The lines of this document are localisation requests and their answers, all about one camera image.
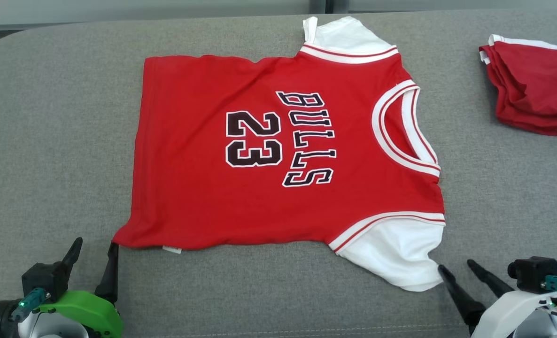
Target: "green robot part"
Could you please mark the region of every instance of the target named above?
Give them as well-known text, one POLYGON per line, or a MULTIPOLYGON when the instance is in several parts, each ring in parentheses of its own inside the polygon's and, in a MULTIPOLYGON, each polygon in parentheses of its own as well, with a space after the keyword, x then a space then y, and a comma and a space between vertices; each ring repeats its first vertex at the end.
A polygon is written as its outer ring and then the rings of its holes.
POLYGON ((87 291, 66 291, 55 303, 42 304, 41 312, 57 312, 90 327, 102 338, 120 338, 124 322, 111 302, 87 291))

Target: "gray cushion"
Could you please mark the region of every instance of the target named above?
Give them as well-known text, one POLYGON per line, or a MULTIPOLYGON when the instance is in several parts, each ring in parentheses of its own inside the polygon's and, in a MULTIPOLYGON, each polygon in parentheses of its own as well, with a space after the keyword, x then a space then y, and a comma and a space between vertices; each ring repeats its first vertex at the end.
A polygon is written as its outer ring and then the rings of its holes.
MULTIPOLYGON (((466 259, 502 278, 514 259, 557 259, 557 138, 495 120, 478 47, 492 33, 557 44, 557 11, 356 17, 398 45, 422 88, 418 119, 440 159, 448 223, 432 257, 491 304, 466 259)), ((94 291, 130 214, 147 56, 291 56, 305 18, 85 23, 0 40, 0 299, 20 297, 21 274, 61 259, 77 236, 70 287, 94 291)), ((402 291, 312 242, 122 249, 119 293, 127 338, 467 334, 442 285, 402 291)))

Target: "basketball jersey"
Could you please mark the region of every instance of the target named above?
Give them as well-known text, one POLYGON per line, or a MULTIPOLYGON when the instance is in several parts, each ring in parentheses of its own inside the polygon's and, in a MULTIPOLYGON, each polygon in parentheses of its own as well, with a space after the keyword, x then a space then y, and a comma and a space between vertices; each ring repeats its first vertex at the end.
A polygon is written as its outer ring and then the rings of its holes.
POLYGON ((145 60, 122 246, 315 240, 410 291, 441 282, 437 156, 397 47, 304 21, 296 56, 145 60))
POLYGON ((496 34, 487 43, 480 56, 498 88, 498 120, 557 136, 557 46, 496 34))

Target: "white robot part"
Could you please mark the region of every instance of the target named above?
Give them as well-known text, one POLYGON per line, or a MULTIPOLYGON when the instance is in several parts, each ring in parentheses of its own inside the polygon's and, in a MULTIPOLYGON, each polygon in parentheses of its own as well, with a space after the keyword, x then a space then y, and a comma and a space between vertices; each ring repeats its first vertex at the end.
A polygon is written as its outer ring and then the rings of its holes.
POLYGON ((514 331, 512 338, 557 338, 557 316, 551 311, 538 308, 514 331))
POLYGON ((17 325, 21 338, 89 338, 81 323, 62 316, 60 313, 31 313, 17 325))
MULTIPOLYGON (((483 313, 479 325, 477 325, 472 334, 472 338, 506 338, 517 327, 521 326, 537 308, 549 308, 552 306, 552 297, 557 297, 557 292, 537 294, 526 291, 511 291, 503 294, 500 299, 483 313)), ((537 336, 537 332, 533 331, 531 336, 515 335, 515 338, 551 337, 556 335, 557 328, 554 323, 550 321, 549 325, 553 331, 547 336, 537 336)))

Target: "jersey hem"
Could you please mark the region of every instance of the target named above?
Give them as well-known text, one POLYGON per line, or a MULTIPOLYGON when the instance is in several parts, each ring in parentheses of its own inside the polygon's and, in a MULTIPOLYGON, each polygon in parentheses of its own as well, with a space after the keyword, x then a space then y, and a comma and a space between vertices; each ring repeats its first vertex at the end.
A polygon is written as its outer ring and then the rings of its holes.
POLYGON ((437 164, 435 151, 420 132, 416 121, 416 102, 419 92, 420 88, 412 80, 403 81, 393 86, 377 101, 372 112, 371 124, 379 146, 392 160, 409 169, 439 177, 441 168, 437 164), (418 158, 413 158, 397 148, 386 129, 385 115, 387 109, 400 96, 403 96, 401 112, 405 133, 418 158))
POLYGON ((119 244, 120 246, 128 247, 144 247, 148 245, 138 245, 133 238, 135 234, 135 229, 141 230, 143 224, 141 223, 141 206, 143 203, 143 193, 141 188, 143 184, 141 183, 143 177, 143 154, 145 153, 143 149, 143 142, 139 142, 139 139, 147 139, 146 134, 149 130, 149 122, 151 105, 155 100, 155 68, 156 68, 156 56, 146 58, 143 64, 143 94, 141 95, 141 110, 139 116, 139 129, 137 130, 137 136, 135 137, 135 151, 134 151, 134 168, 132 169, 132 205, 131 205, 131 216, 123 227, 120 227, 115 233, 112 242, 119 244))
POLYGON ((354 52, 333 51, 328 48, 312 45, 311 43, 304 43, 303 47, 300 48, 300 52, 321 58, 323 60, 345 64, 364 64, 375 62, 399 53, 397 51, 397 46, 395 45, 386 47, 384 50, 377 51, 376 53, 361 54, 354 52))
POLYGON ((381 221, 390 220, 393 218, 407 218, 412 220, 419 220, 429 224, 446 225, 444 214, 429 213, 429 212, 415 212, 415 211, 399 211, 399 212, 386 212, 366 218, 349 227, 336 239, 334 239, 328 246, 336 253, 339 254, 347 248, 349 244, 360 238, 373 226, 379 224, 381 221))
POLYGON ((489 43, 490 46, 493 46, 498 41, 503 43, 508 43, 510 45, 525 45, 525 46, 540 47, 545 49, 554 49, 557 51, 557 45, 552 45, 551 43, 547 43, 545 41, 525 40, 521 38, 507 38, 507 37, 499 36, 497 34, 491 34, 487 42, 489 43))

